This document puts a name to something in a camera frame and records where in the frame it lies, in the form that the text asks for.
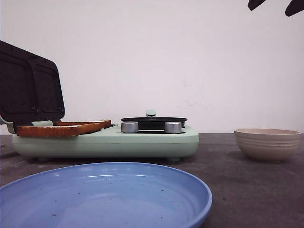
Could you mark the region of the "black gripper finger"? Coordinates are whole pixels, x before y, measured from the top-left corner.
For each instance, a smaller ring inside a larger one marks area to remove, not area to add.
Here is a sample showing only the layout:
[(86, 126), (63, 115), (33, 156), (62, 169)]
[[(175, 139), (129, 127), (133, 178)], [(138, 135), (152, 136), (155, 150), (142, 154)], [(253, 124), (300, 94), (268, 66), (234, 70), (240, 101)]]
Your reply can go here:
[(304, 0), (291, 0), (285, 10), (285, 15), (290, 17), (304, 10)]
[(248, 4), (247, 4), (247, 7), (250, 10), (254, 10), (264, 2), (265, 2), (265, 0), (249, 0)]

